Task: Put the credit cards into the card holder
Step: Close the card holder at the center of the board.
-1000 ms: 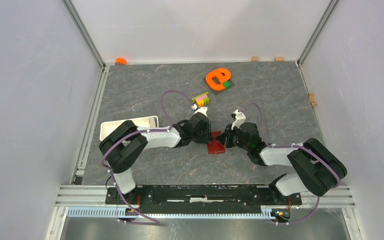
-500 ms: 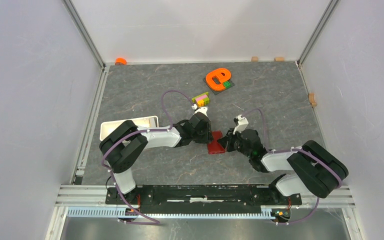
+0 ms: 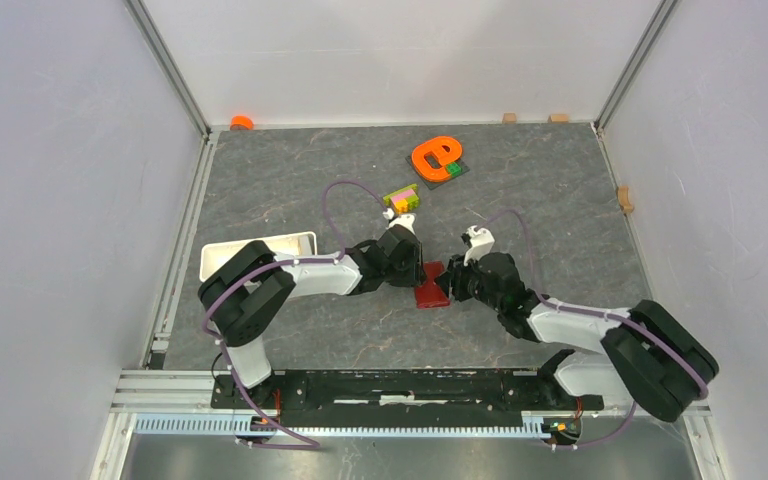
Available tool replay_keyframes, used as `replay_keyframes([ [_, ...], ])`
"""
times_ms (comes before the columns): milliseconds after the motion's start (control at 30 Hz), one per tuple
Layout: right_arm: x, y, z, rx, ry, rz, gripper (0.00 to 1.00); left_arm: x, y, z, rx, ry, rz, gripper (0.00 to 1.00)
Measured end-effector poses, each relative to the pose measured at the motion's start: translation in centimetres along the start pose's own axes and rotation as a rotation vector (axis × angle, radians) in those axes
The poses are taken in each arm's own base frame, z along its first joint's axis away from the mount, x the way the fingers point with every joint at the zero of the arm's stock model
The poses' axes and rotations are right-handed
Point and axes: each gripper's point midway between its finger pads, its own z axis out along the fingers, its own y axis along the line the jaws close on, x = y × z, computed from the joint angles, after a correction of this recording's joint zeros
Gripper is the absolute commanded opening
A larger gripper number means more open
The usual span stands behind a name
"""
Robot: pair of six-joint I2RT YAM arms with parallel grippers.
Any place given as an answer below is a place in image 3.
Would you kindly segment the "red card holder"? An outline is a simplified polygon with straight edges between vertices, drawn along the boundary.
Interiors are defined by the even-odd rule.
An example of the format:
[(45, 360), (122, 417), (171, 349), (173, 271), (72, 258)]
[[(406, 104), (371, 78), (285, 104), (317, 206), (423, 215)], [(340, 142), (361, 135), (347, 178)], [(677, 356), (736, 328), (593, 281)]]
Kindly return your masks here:
[(418, 309), (435, 309), (448, 307), (451, 302), (447, 294), (436, 283), (436, 279), (445, 271), (440, 261), (423, 264), (424, 281), (414, 288), (415, 302)]

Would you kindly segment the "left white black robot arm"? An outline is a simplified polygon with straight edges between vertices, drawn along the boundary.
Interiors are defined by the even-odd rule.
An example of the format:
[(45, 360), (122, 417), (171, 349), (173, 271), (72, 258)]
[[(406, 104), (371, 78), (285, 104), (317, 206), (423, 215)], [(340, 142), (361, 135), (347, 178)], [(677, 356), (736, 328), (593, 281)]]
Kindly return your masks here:
[(206, 331), (236, 376), (236, 394), (257, 408), (274, 394), (262, 335), (288, 300), (361, 295), (383, 284), (413, 288), (424, 280), (421, 242), (412, 228), (393, 224), (377, 240), (329, 255), (293, 256), (254, 240), (202, 282), (198, 299)]

